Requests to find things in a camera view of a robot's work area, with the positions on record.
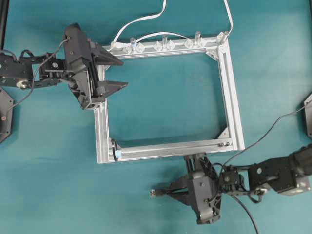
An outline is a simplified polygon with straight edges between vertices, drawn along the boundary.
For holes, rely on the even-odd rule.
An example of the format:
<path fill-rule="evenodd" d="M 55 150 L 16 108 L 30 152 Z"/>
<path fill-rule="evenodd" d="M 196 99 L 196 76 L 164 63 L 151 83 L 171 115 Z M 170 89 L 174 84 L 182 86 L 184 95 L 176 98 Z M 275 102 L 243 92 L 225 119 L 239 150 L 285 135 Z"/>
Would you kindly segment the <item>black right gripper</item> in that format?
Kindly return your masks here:
<path fill-rule="evenodd" d="M 220 193 L 218 192 L 218 175 L 205 153 L 184 157 L 187 175 L 184 175 L 168 188 L 168 196 L 191 206 L 197 217 L 219 217 Z"/>

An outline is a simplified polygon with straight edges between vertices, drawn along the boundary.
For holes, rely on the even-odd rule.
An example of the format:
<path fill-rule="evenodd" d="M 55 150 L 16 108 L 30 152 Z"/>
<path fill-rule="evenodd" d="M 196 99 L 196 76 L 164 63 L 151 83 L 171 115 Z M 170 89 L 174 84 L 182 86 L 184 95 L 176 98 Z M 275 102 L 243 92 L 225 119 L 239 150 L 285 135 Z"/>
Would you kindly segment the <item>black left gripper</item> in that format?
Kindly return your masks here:
<path fill-rule="evenodd" d="M 122 66 L 123 62 L 100 44 L 93 42 L 77 23 L 66 27 L 64 45 L 68 86 L 80 103 L 81 109 L 92 110 L 128 83 L 99 81 L 96 65 Z"/>

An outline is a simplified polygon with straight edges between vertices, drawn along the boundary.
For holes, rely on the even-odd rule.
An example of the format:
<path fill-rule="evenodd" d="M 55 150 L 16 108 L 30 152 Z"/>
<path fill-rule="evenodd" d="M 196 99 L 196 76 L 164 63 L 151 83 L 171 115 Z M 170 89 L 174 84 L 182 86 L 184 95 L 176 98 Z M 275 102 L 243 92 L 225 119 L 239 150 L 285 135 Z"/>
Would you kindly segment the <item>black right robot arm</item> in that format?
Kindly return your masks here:
<path fill-rule="evenodd" d="M 245 166 L 224 166 L 218 174 L 204 153 L 184 157 L 187 174 L 174 181 L 164 193 L 191 206 L 198 224 L 220 218 L 222 194 L 245 195 L 259 203 L 270 189 L 282 195 L 296 195 L 308 190 L 312 174 L 312 146 L 289 156 L 267 159 Z"/>

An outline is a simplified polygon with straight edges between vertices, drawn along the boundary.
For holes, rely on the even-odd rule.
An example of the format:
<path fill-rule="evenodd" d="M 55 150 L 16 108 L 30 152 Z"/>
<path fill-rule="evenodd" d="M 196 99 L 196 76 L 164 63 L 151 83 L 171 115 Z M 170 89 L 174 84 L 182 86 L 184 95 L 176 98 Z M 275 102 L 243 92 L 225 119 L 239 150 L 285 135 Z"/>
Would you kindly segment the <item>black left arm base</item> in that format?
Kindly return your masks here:
<path fill-rule="evenodd" d="M 11 135 L 13 110 L 10 107 L 14 100 L 1 87 L 0 88 L 0 142 L 2 143 Z"/>

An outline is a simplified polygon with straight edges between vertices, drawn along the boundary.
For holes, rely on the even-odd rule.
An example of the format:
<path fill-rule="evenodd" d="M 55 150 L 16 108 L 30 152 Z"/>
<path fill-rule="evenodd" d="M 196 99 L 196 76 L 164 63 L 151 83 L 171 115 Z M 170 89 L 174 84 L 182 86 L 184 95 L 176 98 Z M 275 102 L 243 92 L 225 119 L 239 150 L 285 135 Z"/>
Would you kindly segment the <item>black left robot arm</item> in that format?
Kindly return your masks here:
<path fill-rule="evenodd" d="M 32 91 L 66 82 L 83 110 L 95 109 L 128 85 L 100 79 L 98 66 L 121 66 L 123 62 L 91 41 L 79 24 L 66 27 L 59 48 L 64 49 L 64 59 L 58 59 L 55 52 L 35 56 L 23 50 L 19 57 L 1 52 L 0 84 Z"/>

